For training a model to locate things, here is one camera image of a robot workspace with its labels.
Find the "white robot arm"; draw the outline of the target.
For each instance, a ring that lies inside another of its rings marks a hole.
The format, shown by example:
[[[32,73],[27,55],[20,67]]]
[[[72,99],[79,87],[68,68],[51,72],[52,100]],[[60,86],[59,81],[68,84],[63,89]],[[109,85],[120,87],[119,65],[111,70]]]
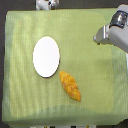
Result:
[[[93,37],[99,44],[112,44],[128,53],[128,5],[121,4],[111,22],[102,26]]]

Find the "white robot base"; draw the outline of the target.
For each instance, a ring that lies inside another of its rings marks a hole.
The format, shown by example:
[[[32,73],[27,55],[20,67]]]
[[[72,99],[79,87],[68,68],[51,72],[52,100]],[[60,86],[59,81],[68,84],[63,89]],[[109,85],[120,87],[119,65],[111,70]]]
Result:
[[[54,10],[59,5],[59,0],[36,0],[37,10]]]

